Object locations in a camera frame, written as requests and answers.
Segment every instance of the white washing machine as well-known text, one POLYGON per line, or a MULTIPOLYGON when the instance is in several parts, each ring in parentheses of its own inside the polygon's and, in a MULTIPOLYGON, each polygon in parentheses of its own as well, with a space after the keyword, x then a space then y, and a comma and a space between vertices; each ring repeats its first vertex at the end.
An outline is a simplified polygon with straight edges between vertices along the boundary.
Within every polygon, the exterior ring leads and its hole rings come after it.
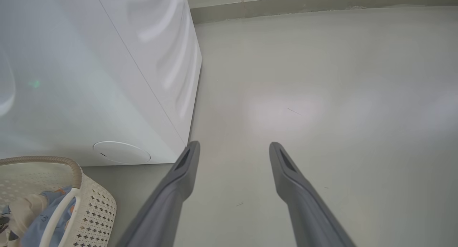
POLYGON ((0 0, 0 159, 175 162, 201 60, 187 0, 0 0))

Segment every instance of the white laundry basket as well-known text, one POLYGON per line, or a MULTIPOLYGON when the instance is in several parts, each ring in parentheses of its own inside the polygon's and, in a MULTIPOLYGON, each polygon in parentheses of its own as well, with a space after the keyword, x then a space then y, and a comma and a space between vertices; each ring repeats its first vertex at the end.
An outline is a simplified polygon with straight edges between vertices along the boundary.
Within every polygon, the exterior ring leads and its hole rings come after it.
POLYGON ((40 247, 48 247, 56 224, 76 198, 59 247, 106 247, 116 214, 111 194, 82 173, 71 159, 48 156, 0 159, 0 209, 18 197, 72 185, 49 219, 40 247))

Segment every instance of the perforated basket side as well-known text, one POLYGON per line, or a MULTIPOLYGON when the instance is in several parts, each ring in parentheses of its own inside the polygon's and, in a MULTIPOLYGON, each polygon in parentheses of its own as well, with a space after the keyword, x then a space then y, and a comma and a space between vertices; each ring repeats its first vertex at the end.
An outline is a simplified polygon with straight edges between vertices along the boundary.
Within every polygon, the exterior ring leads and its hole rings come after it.
POLYGON ((116 215, 115 199, 85 174, 80 190, 81 204, 64 246, 106 247, 116 215))

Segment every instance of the fabric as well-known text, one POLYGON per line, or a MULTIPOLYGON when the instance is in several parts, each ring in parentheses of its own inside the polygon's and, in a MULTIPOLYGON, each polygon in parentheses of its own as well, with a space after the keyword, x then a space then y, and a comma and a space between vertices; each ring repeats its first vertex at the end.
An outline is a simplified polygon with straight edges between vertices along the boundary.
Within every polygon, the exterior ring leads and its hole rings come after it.
POLYGON ((2 211, 2 219, 5 222, 3 232, 0 233, 1 246, 18 247, 28 227, 34 219, 48 206, 45 196, 31 194, 25 198, 19 197, 12 201, 2 211))
MULTIPOLYGON (((49 201, 49 206, 42 211, 42 213, 37 216, 37 218, 30 224, 27 232, 24 237, 21 237, 21 244, 23 247, 39 247, 41 237, 43 236, 44 229, 48 225, 49 219, 54 213, 57 206, 59 206, 62 199, 65 195, 70 192, 72 187, 64 187, 55 192, 43 192, 41 195, 46 196, 49 201)), ((68 204, 64 213, 57 222, 57 226, 54 230, 53 236, 51 237, 51 242, 49 247, 59 246, 59 242, 64 236, 65 228, 67 227, 67 222, 72 216, 73 208, 75 206, 76 199, 73 198, 72 201, 68 204)))
MULTIPOLYGON (((0 247, 38 247, 49 219, 72 187, 30 194, 6 206, 0 218, 0 247)), ((75 198, 59 219, 49 247, 57 247, 72 216, 75 198)))

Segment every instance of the floor scratch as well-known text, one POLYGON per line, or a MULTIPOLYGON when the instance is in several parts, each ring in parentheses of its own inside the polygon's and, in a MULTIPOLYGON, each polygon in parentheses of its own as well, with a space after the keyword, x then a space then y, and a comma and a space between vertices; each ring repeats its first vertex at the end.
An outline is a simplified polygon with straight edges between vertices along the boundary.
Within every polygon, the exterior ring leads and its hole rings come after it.
POLYGON ((292 110, 292 109, 290 109, 290 108, 288 108, 288 109, 291 110, 291 111, 293 111, 293 112, 295 112, 295 113, 298 114, 298 115, 301 115, 300 113, 297 113, 296 111, 294 111, 294 110, 292 110))

